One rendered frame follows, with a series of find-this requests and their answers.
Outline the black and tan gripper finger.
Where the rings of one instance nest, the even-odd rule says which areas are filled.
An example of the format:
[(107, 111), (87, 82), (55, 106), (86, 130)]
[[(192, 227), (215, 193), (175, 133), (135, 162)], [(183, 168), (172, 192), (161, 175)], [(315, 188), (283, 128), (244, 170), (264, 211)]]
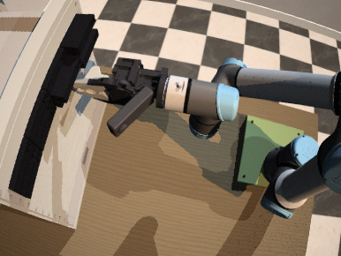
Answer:
[(115, 81), (108, 75), (102, 75), (99, 66), (91, 67), (84, 79), (75, 80), (73, 87), (75, 89), (93, 89), (98, 92), (104, 91), (105, 88), (124, 88), (123, 86), (119, 85), (118, 81)]
[(110, 93), (106, 91), (106, 89), (102, 92), (98, 92), (98, 91), (95, 91), (95, 90), (90, 90), (90, 89), (81, 89), (81, 88), (78, 88), (78, 89), (75, 89), (73, 87), (74, 90), (80, 92), (80, 93), (83, 93), (85, 95), (88, 95), (90, 97), (93, 97), (93, 99), (96, 99), (98, 101), (101, 101), (101, 102), (106, 102), (106, 103), (110, 103), (110, 104), (116, 104), (115, 102), (113, 102), (110, 98), (109, 98), (109, 95)]

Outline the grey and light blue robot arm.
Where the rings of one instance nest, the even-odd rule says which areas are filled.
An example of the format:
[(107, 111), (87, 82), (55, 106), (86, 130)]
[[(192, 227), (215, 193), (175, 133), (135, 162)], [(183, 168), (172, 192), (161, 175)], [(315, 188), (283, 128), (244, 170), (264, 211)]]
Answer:
[[(240, 96), (340, 114), (336, 130), (320, 147), (313, 138), (301, 135), (267, 154), (263, 171), (269, 186), (262, 195), (262, 207), (290, 219), (309, 197), (328, 189), (341, 194), (341, 72), (333, 76), (247, 68), (242, 61), (228, 58), (211, 82), (170, 75), (163, 91), (163, 107), (189, 114), (192, 134), (209, 139), (222, 121), (234, 120)], [(107, 122), (110, 132), (118, 137), (153, 102), (154, 92), (143, 87)]]

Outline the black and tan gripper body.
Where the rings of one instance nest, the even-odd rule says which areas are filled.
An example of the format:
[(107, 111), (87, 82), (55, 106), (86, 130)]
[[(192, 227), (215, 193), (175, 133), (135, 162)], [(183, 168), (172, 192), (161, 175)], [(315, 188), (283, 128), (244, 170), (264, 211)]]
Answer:
[(106, 91), (110, 93), (109, 98), (113, 102), (125, 106), (143, 87), (148, 87), (154, 92), (156, 107), (162, 109), (168, 70), (166, 67), (162, 67), (161, 71), (144, 69), (140, 59), (119, 57), (112, 70), (112, 79), (124, 88), (113, 87)]

